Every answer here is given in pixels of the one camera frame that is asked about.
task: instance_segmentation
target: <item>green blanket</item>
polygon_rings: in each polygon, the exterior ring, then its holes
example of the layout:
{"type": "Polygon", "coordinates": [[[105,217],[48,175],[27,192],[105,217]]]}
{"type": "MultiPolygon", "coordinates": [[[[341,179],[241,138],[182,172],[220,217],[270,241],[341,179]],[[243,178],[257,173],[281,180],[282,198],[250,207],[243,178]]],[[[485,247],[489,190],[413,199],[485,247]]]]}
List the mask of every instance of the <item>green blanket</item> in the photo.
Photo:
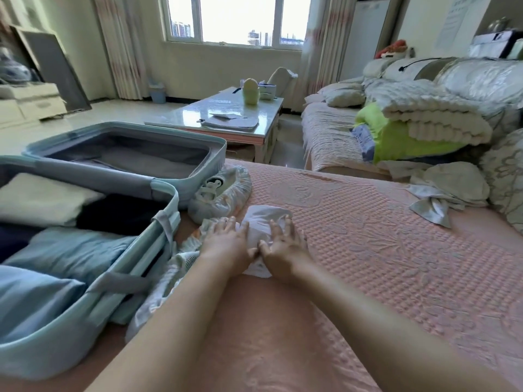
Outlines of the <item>green blanket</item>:
{"type": "Polygon", "coordinates": [[[356,115],[355,126],[367,124],[376,143],[373,163],[443,155],[464,147],[463,143],[426,142],[409,136],[409,128],[402,121],[390,121],[376,103],[365,106],[356,115]]]}

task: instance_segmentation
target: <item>coffee table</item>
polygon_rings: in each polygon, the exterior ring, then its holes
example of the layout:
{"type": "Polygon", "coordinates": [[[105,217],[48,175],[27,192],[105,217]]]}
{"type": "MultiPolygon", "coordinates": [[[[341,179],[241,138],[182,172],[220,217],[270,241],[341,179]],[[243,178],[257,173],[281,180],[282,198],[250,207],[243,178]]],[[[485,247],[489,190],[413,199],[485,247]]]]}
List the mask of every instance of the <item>coffee table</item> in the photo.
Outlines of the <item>coffee table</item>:
{"type": "Polygon", "coordinates": [[[268,164],[278,136],[278,118],[284,99],[260,100],[258,105],[249,106],[244,104],[242,92],[233,93],[235,90],[235,87],[227,88],[210,98],[162,113],[144,123],[218,136],[230,143],[251,144],[255,149],[254,162],[268,164]],[[198,121],[211,117],[211,113],[240,113],[245,117],[258,117],[259,123],[252,131],[202,126],[198,121]]]}

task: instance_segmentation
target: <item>floor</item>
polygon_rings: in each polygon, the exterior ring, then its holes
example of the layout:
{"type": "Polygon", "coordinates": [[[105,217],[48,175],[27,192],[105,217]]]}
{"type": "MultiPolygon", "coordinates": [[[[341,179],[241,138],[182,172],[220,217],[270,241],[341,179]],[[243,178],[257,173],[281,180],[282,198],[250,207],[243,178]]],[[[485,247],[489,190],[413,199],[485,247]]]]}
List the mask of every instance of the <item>floor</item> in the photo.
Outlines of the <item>floor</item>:
{"type": "MultiPolygon", "coordinates": [[[[92,110],[45,121],[38,126],[0,130],[0,154],[20,155],[30,143],[101,122],[124,121],[143,124],[147,116],[157,115],[184,105],[179,103],[155,105],[142,101],[109,100],[95,103],[92,106],[92,110]]],[[[301,118],[296,115],[283,114],[280,117],[279,127],[280,133],[270,163],[303,169],[305,161],[301,118]]]]}

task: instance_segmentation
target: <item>pink curtain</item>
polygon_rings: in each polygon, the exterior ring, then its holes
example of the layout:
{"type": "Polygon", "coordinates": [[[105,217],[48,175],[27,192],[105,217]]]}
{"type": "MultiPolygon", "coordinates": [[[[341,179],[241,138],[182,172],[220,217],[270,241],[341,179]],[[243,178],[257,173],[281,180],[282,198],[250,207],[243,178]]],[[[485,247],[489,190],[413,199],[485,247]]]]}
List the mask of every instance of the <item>pink curtain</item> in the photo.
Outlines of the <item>pink curtain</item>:
{"type": "Polygon", "coordinates": [[[131,100],[147,97],[147,69],[135,0],[95,0],[95,6],[118,96],[131,100]]]}
{"type": "Polygon", "coordinates": [[[302,111],[306,96],[339,79],[356,1],[311,0],[293,110],[302,111]]]}

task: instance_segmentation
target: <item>suitcase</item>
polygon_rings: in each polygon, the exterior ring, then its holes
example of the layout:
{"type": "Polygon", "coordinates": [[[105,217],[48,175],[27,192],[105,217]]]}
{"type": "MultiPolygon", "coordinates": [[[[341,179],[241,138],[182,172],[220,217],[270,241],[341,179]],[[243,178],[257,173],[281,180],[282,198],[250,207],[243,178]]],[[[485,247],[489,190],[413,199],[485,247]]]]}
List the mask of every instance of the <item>suitcase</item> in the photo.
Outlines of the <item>suitcase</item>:
{"type": "MultiPolygon", "coordinates": [[[[54,164],[69,164],[78,173],[96,169],[121,174],[130,180],[139,176],[156,177],[176,188],[179,208],[183,210],[201,184],[223,167],[226,146],[224,139],[209,135],[105,122],[32,143],[23,154],[54,164]],[[138,159],[136,154],[141,155],[140,162],[133,161],[138,159]],[[175,170],[168,168],[173,163],[175,170]]],[[[147,193],[136,194],[142,197],[147,193]]]]}
{"type": "Polygon", "coordinates": [[[0,374],[29,380],[55,376],[78,364],[89,352],[104,326],[115,317],[130,320],[152,284],[173,254],[173,232],[180,224],[178,193],[169,183],[152,177],[129,178],[102,168],[25,156],[0,157],[0,186],[17,173],[27,172],[80,185],[102,193],[154,198],[169,197],[158,217],[131,243],[112,266],[65,312],[36,332],[0,344],[0,374]],[[129,295],[131,299],[122,304],[129,295]]]}

